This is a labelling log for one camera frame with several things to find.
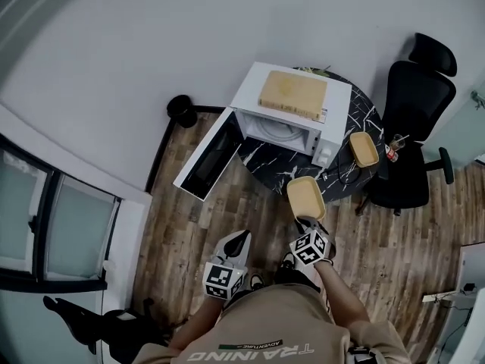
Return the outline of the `black round floor object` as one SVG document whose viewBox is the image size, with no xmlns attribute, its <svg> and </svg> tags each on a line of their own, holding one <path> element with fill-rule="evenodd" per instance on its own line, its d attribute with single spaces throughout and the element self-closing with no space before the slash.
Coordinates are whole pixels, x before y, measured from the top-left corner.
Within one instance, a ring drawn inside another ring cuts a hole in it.
<svg viewBox="0 0 485 364">
<path fill-rule="evenodd" d="M 183 128 L 191 128 L 197 122 L 197 112 L 187 95 L 172 98 L 167 104 L 167 114 Z"/>
</svg>

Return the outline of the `black swivel chair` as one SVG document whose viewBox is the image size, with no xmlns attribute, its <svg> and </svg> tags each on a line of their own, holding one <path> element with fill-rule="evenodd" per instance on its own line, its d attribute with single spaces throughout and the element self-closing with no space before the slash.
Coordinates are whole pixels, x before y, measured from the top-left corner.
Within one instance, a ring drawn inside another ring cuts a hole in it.
<svg viewBox="0 0 485 364">
<path fill-rule="evenodd" d="M 143 301 L 143 314 L 133 309 L 116 309 L 98 315 L 61 298 L 43 297 L 44 306 L 57 313 L 74 339 L 95 353 L 96 344 L 108 345 L 110 356 L 120 364 L 131 364 L 145 344 L 166 347 L 175 325 L 160 325 L 152 317 L 154 301 Z"/>
</svg>

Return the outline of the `round black marble table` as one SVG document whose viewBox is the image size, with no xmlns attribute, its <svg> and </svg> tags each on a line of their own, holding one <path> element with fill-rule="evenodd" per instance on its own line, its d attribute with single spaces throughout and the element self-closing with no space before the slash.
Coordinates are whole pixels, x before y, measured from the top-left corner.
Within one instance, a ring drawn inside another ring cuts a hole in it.
<svg viewBox="0 0 485 364">
<path fill-rule="evenodd" d="M 379 155 L 385 157 L 385 142 L 381 117 L 368 96 L 352 85 L 343 144 L 326 170 L 313 165 L 311 158 L 280 146 L 247 138 L 238 155 L 251 174 L 269 190 L 286 195 L 286 185 L 303 176 L 313 177 L 325 202 L 332 202 L 360 192 L 377 173 L 379 167 L 357 166 L 349 146 L 351 133 L 364 131 L 371 136 Z"/>
</svg>

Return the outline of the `frosted glass door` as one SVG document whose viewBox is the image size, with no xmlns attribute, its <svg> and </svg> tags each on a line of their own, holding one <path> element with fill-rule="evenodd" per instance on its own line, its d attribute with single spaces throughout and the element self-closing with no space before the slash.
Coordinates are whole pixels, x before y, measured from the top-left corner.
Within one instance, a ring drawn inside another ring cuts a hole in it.
<svg viewBox="0 0 485 364">
<path fill-rule="evenodd" d="M 485 95 L 485 80 L 473 90 Z M 447 150 L 454 168 L 463 168 L 485 155 L 485 109 L 477 110 L 470 94 L 453 117 L 426 141 L 425 160 L 437 160 L 440 147 Z"/>
</svg>

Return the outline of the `person's beige shirt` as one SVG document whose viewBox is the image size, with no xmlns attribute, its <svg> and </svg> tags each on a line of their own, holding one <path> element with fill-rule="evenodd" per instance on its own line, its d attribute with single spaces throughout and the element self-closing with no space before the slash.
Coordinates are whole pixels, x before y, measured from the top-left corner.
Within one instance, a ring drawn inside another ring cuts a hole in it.
<svg viewBox="0 0 485 364">
<path fill-rule="evenodd" d="M 184 350 L 146 344 L 133 364 L 350 364 L 353 347 L 368 348 L 378 364 L 411 364 L 389 322 L 343 328 L 315 290 L 273 285 L 237 300 Z"/>
</svg>

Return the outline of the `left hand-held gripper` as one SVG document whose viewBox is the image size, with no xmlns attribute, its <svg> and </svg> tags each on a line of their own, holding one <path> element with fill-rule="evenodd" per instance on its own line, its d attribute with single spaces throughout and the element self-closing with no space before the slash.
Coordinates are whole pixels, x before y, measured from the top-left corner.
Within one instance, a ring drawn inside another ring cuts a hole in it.
<svg viewBox="0 0 485 364">
<path fill-rule="evenodd" d="M 242 230 L 218 241 L 215 255 L 205 263 L 202 288 L 207 296 L 231 300 L 243 286 L 251 239 L 251 232 Z"/>
</svg>

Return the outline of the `person's right forearm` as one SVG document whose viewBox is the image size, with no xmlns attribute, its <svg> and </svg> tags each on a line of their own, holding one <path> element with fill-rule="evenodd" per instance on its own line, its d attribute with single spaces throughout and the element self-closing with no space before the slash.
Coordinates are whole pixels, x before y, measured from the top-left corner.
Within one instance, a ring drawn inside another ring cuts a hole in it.
<svg viewBox="0 0 485 364">
<path fill-rule="evenodd" d="M 337 325 L 349 328 L 355 322 L 370 321 L 363 303 L 338 275 L 330 262 L 316 262 L 314 268 L 321 278 L 333 320 Z"/>
</svg>

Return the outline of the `person's black trousers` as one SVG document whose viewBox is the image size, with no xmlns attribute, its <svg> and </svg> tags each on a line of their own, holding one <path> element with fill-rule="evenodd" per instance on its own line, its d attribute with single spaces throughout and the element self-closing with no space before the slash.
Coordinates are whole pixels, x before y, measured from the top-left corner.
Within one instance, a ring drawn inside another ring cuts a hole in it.
<svg viewBox="0 0 485 364">
<path fill-rule="evenodd" d="M 317 293 L 321 289 L 315 285 L 305 274 L 294 268 L 279 267 L 274 275 L 275 284 L 301 284 L 310 287 Z"/>
</svg>

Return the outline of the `black framed window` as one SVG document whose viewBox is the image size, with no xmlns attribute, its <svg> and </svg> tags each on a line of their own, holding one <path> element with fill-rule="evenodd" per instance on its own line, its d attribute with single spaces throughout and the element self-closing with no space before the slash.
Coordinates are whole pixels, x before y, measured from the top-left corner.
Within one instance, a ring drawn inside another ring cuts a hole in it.
<svg viewBox="0 0 485 364">
<path fill-rule="evenodd" d="M 0 290 L 105 290 L 120 203 L 0 134 Z"/>
</svg>

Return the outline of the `white desk foot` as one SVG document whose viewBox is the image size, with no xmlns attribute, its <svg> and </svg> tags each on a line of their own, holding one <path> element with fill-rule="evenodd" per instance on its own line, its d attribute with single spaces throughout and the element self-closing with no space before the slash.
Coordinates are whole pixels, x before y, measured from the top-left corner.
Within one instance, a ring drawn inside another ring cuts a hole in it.
<svg viewBox="0 0 485 364">
<path fill-rule="evenodd" d="M 422 302 L 423 303 L 438 303 L 442 300 L 445 301 L 453 301 L 454 296 L 457 294 L 457 291 L 448 291 L 443 293 L 433 293 L 423 295 Z"/>
</svg>

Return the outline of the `white microwave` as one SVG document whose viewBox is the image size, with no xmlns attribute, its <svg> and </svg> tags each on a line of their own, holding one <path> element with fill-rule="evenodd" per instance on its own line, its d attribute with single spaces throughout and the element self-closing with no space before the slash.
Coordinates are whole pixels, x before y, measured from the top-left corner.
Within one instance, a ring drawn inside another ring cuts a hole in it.
<svg viewBox="0 0 485 364">
<path fill-rule="evenodd" d="M 258 97 L 271 71 L 327 82 L 319 121 L 265 108 Z M 228 107 L 182 167 L 174 186 L 204 201 L 247 138 L 302 153 L 326 170 L 343 144 L 352 86 L 288 67 L 255 62 Z"/>
</svg>

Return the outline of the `black mesh office chair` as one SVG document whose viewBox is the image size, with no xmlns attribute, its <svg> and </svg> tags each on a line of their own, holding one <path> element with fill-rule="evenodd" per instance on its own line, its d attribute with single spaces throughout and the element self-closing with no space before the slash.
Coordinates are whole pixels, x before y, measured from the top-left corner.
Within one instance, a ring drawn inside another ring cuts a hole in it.
<svg viewBox="0 0 485 364">
<path fill-rule="evenodd" d="M 396 162 L 391 162 L 385 152 L 377 173 L 365 186 L 364 199 L 355 210 L 357 216 L 369 204 L 391 209 L 396 216 L 403 209 L 425 206 L 429 202 L 430 171 L 443 171 L 445 182 L 453 184 L 454 170 L 447 150 L 441 147 L 440 157 L 426 162 L 422 146 L 455 98 L 451 79 L 457 70 L 451 49 L 423 33 L 415 34 L 408 58 L 391 66 L 382 117 L 384 139 L 390 146 L 395 134 L 408 138 L 405 147 L 396 151 Z"/>
</svg>

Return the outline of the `white desk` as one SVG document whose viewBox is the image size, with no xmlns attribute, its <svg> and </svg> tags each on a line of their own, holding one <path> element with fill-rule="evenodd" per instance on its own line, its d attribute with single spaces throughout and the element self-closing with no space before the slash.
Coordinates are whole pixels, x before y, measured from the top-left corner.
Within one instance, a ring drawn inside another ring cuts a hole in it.
<svg viewBox="0 0 485 364">
<path fill-rule="evenodd" d="M 465 296 L 460 290 L 475 283 Z M 438 304 L 448 311 L 428 364 L 485 364 L 485 242 L 460 250 L 453 301 Z"/>
</svg>

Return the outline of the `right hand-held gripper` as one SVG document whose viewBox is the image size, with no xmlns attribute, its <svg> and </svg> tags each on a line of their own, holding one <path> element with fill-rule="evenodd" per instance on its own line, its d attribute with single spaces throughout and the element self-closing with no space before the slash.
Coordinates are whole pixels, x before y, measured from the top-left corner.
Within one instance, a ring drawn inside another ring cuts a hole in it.
<svg viewBox="0 0 485 364">
<path fill-rule="evenodd" d="M 336 255 L 334 239 L 316 218 L 295 219 L 295 226 L 301 237 L 294 240 L 290 250 L 303 265 L 313 265 L 319 261 L 331 261 Z"/>
</svg>

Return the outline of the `person's left forearm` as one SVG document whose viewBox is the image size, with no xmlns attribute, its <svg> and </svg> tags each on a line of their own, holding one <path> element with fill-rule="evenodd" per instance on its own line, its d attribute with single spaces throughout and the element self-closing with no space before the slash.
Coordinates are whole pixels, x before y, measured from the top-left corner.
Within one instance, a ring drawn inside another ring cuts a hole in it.
<svg viewBox="0 0 485 364">
<path fill-rule="evenodd" d="M 225 304 L 225 300 L 206 297 L 197 312 L 177 331 L 168 347 L 183 351 L 193 341 L 210 331 L 216 324 Z"/>
</svg>

